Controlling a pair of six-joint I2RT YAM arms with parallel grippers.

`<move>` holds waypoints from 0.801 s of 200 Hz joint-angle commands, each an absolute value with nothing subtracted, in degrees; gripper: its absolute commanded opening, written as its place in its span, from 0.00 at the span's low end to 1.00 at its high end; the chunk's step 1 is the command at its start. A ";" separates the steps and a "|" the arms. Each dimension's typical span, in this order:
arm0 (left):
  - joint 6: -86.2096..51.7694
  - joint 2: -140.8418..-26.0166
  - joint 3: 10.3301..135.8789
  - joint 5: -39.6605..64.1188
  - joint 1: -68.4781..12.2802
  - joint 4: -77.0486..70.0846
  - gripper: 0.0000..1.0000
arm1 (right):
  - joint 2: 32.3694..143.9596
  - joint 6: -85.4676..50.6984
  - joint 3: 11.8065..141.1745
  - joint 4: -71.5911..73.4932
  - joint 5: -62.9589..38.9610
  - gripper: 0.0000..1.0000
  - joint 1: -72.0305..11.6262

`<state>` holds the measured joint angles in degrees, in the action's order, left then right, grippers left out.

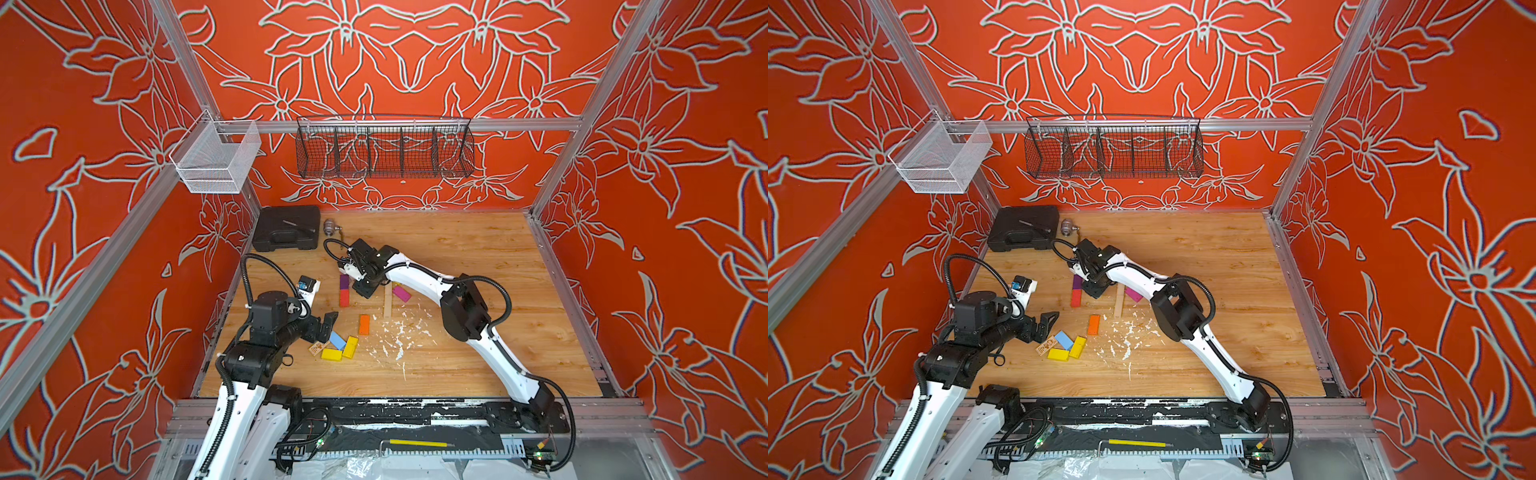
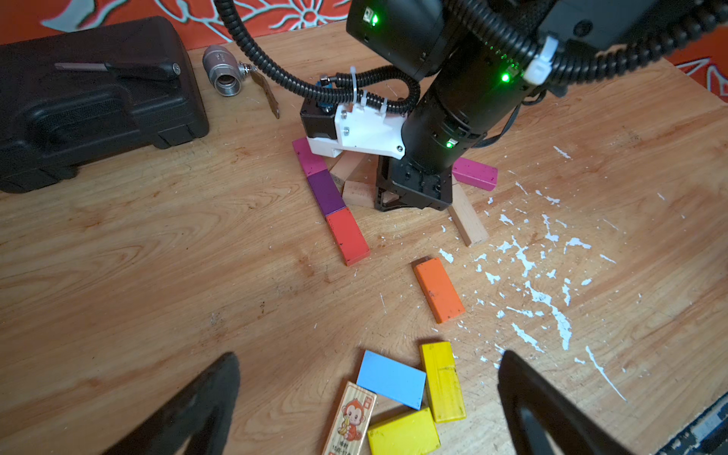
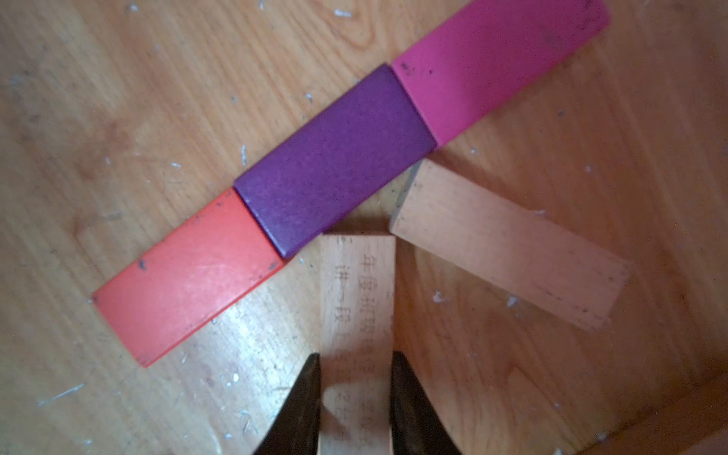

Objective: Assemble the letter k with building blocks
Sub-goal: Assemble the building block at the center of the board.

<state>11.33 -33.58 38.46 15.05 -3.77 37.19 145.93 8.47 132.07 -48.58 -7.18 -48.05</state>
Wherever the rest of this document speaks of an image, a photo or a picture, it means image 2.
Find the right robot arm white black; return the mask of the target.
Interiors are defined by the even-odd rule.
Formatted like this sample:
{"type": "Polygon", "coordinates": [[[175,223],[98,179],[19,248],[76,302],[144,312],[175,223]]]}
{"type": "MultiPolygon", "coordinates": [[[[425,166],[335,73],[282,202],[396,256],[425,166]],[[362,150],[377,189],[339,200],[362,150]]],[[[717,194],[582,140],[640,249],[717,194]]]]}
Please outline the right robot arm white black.
{"type": "Polygon", "coordinates": [[[259,47],[231,1],[215,7],[254,66],[320,105],[301,117],[311,138],[350,136],[333,131],[347,104],[401,121],[402,157],[378,161],[381,212],[445,210],[455,162],[493,144],[491,128],[509,128],[521,106],[629,74],[727,21],[723,1],[355,1],[347,32],[385,66],[312,85],[259,47]]]}

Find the orange block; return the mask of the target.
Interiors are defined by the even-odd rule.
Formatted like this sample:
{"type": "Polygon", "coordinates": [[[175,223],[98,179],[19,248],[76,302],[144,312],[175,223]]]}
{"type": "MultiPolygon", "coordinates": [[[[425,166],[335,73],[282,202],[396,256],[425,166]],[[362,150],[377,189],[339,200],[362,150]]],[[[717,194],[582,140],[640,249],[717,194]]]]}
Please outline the orange block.
{"type": "Polygon", "coordinates": [[[416,262],[413,272],[438,324],[456,319],[466,313],[460,295],[438,258],[416,262]]]}

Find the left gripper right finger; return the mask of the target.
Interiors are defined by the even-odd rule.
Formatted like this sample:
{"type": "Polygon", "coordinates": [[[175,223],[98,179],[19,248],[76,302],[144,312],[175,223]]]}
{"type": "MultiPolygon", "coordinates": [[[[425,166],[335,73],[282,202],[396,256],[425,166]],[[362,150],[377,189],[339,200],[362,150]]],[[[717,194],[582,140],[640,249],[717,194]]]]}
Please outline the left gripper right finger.
{"type": "Polygon", "coordinates": [[[517,353],[506,351],[498,391],[518,454],[628,454],[517,353]]]}

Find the magenta block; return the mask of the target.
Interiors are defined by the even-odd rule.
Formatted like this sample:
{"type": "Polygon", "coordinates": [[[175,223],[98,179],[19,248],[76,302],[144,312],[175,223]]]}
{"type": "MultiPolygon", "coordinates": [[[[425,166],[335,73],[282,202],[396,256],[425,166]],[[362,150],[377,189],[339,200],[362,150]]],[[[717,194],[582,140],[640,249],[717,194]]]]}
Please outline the magenta block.
{"type": "Polygon", "coordinates": [[[461,157],[454,163],[452,175],[459,183],[485,191],[494,191],[498,185],[499,170],[461,157]]]}
{"type": "Polygon", "coordinates": [[[328,171],[328,166],[324,158],[312,153],[307,138],[294,140],[292,145],[306,176],[328,171]]]}

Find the purple block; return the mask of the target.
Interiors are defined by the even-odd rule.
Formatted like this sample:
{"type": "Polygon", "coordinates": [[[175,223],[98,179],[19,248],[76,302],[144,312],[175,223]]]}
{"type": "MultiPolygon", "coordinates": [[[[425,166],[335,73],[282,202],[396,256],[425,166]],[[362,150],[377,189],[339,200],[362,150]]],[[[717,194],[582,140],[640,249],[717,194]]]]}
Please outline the purple block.
{"type": "Polygon", "coordinates": [[[307,180],[324,217],[346,208],[341,193],[328,171],[311,174],[307,180]]]}

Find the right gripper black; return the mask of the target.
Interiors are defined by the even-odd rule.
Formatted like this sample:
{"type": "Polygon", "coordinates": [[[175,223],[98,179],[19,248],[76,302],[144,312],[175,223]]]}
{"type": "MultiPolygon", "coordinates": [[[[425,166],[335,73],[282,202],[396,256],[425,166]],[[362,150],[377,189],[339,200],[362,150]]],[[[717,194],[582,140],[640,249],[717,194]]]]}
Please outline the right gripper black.
{"type": "Polygon", "coordinates": [[[427,174],[403,157],[379,157],[375,208],[380,212],[398,209],[448,209],[452,204],[452,168],[427,174]]]}

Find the red block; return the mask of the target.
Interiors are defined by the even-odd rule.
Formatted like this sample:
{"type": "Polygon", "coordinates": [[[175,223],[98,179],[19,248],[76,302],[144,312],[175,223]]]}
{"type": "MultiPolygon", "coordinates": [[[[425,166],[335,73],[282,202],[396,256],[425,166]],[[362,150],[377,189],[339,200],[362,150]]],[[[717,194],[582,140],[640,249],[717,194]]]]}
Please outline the red block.
{"type": "Polygon", "coordinates": [[[354,265],[370,255],[370,248],[356,223],[352,212],[343,208],[326,216],[343,260],[347,267],[354,265]]]}

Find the natural wood block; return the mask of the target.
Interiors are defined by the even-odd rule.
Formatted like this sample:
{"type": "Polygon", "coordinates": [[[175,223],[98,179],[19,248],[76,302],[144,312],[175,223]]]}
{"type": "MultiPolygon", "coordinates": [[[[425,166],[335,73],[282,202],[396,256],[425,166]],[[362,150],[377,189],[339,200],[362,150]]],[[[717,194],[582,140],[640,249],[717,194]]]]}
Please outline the natural wood block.
{"type": "Polygon", "coordinates": [[[337,162],[329,170],[333,180],[339,186],[342,186],[354,171],[366,159],[367,155],[358,152],[343,152],[337,162]]]}
{"type": "Polygon", "coordinates": [[[342,197],[347,206],[373,209],[375,207],[375,171],[377,160],[366,157],[342,187],[342,197]]]}
{"type": "Polygon", "coordinates": [[[452,185],[452,203],[449,207],[449,213],[466,246],[481,244],[489,238],[476,210],[474,210],[462,186],[457,182],[452,185]]]}

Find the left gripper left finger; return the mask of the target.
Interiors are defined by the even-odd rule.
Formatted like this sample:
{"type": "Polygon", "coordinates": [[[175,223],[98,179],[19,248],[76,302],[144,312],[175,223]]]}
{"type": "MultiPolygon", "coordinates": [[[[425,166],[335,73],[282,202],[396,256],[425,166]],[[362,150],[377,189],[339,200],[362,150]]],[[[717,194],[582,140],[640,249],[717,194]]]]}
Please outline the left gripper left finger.
{"type": "Polygon", "coordinates": [[[240,388],[239,360],[222,354],[107,454],[221,454],[240,388]]]}

